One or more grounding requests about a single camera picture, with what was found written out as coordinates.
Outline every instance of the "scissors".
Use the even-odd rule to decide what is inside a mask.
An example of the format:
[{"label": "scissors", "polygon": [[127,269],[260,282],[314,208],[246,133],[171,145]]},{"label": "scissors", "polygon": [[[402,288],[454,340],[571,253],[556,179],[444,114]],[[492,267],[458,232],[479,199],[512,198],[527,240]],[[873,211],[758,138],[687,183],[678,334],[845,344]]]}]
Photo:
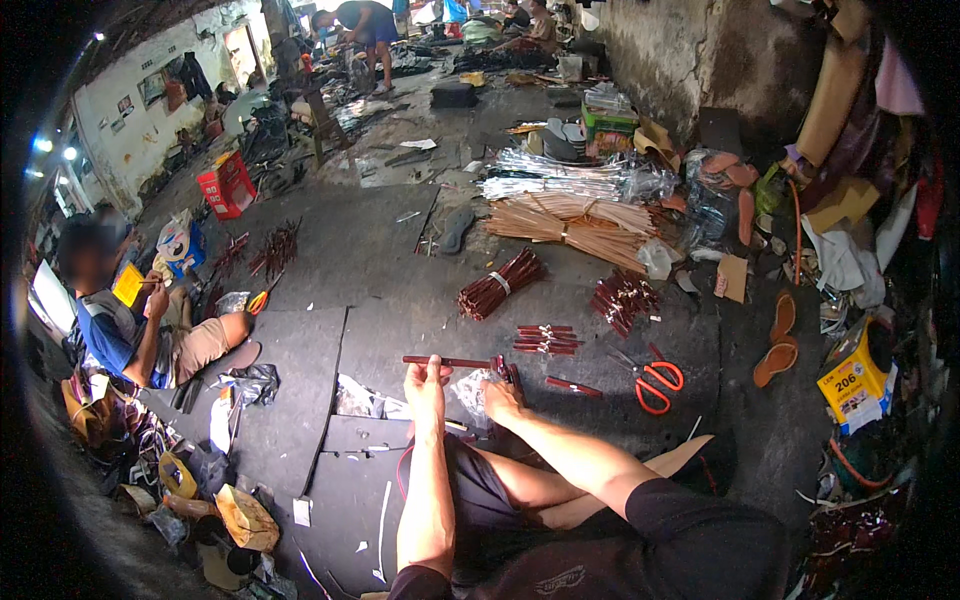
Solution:
[{"label": "scissors", "polygon": [[280,271],[280,275],[276,276],[276,279],[274,279],[274,282],[270,284],[270,287],[257,294],[256,297],[250,301],[250,304],[247,306],[247,311],[250,312],[250,314],[260,314],[260,311],[263,310],[264,306],[267,305],[267,297],[270,296],[270,293],[274,290],[274,286],[278,281],[280,281],[280,278],[283,277],[284,273],[286,273],[286,269]]},{"label": "scissors", "polygon": [[[659,361],[650,363],[649,365],[644,365],[641,367],[629,356],[621,352],[620,350],[611,347],[613,353],[608,354],[610,358],[613,359],[618,365],[632,372],[633,374],[639,375],[636,378],[636,399],[639,400],[640,406],[643,407],[643,410],[647,411],[651,415],[662,415],[670,410],[670,398],[668,398],[663,392],[655,388],[653,385],[648,383],[643,379],[644,373],[649,373],[653,375],[657,381],[663,385],[663,387],[673,392],[678,392],[684,388],[684,373],[680,370],[679,367],[673,363],[669,363],[663,360],[663,356],[659,351],[656,351],[655,354],[660,359]],[[668,380],[666,377],[661,375],[657,369],[667,369],[672,375],[674,381]],[[659,399],[663,400],[663,408],[652,408],[646,401],[643,399],[643,391],[646,390],[649,394],[653,394]]]}]

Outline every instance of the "hanging clothes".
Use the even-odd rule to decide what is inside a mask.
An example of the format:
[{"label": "hanging clothes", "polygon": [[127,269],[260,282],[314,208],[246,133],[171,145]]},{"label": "hanging clothes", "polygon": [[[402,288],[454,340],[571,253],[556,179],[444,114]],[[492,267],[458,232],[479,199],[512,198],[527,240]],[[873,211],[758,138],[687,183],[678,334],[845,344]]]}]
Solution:
[{"label": "hanging clothes", "polygon": [[206,82],[204,70],[197,62],[197,55],[193,52],[183,53],[183,67],[180,68],[180,81],[186,90],[186,99],[193,100],[198,94],[204,99],[209,100],[213,97],[213,90],[210,84]]}]

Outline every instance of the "blue shirt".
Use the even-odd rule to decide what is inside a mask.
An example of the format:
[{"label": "blue shirt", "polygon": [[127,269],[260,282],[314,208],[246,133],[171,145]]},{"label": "blue shirt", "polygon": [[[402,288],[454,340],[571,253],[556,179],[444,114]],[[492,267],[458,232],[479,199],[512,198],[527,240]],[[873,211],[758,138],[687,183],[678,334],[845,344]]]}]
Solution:
[{"label": "blue shirt", "polygon": [[[130,381],[123,370],[136,355],[147,319],[133,314],[126,304],[105,289],[77,300],[77,325],[93,357],[107,371]],[[163,327],[156,338],[156,361],[149,387],[173,388],[176,385],[173,334],[168,327]]]}]

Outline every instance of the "black plastic bag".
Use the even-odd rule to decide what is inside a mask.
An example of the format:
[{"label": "black plastic bag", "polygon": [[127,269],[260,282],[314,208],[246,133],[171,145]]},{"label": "black plastic bag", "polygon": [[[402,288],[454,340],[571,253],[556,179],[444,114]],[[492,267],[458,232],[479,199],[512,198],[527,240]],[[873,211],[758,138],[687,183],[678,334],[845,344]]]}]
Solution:
[{"label": "black plastic bag", "polygon": [[230,369],[227,375],[233,377],[233,397],[244,406],[259,402],[273,404],[276,391],[280,387],[280,377],[276,374],[276,365],[251,365],[245,369]]}]

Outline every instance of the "poster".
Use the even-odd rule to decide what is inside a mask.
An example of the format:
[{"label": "poster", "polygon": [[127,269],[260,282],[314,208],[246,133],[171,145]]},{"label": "poster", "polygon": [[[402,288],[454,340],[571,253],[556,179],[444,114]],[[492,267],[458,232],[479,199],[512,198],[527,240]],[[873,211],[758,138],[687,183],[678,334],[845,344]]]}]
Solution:
[{"label": "poster", "polygon": [[130,99],[130,94],[127,94],[123,100],[117,103],[117,110],[120,111],[120,116],[127,116],[133,112],[133,100]]}]

